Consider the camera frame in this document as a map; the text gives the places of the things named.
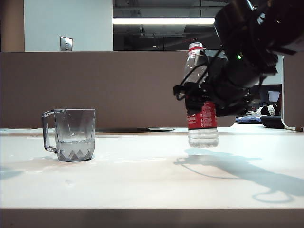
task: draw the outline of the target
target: wall plate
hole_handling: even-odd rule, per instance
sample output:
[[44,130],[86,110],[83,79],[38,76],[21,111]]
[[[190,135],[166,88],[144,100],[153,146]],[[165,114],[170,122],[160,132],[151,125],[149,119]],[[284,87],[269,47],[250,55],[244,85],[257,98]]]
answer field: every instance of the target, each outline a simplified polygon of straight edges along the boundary
[[73,39],[60,37],[60,51],[73,51]]

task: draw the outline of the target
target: gray partition wall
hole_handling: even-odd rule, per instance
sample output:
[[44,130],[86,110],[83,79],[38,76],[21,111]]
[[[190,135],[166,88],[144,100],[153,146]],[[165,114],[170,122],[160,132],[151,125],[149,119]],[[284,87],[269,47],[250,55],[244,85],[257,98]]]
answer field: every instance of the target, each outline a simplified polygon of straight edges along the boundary
[[[186,51],[0,53],[1,128],[41,127],[54,108],[96,108],[96,127],[186,127],[173,96]],[[234,117],[218,118],[231,126]]]

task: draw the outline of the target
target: clear plastic mug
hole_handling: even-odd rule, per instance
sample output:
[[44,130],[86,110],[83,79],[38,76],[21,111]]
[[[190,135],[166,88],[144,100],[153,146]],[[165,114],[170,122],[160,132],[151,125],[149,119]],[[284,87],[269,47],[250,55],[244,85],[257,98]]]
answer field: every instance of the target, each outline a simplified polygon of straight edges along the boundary
[[[56,146],[50,146],[48,116],[54,115]],[[44,148],[63,162],[92,158],[95,147],[95,109],[54,109],[42,114]]]

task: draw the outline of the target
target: fluorescent light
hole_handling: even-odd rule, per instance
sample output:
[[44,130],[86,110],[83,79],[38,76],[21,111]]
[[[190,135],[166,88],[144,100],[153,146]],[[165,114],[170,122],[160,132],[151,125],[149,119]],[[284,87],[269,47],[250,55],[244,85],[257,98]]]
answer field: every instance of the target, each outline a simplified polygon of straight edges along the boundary
[[214,18],[113,18],[120,25],[212,25]]

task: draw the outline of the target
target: white wall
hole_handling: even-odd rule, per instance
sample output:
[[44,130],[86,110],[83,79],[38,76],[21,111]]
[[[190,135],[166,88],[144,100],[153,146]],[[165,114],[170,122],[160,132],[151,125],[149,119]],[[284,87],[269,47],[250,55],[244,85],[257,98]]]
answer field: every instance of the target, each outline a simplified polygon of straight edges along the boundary
[[112,0],[24,0],[25,51],[112,51]]

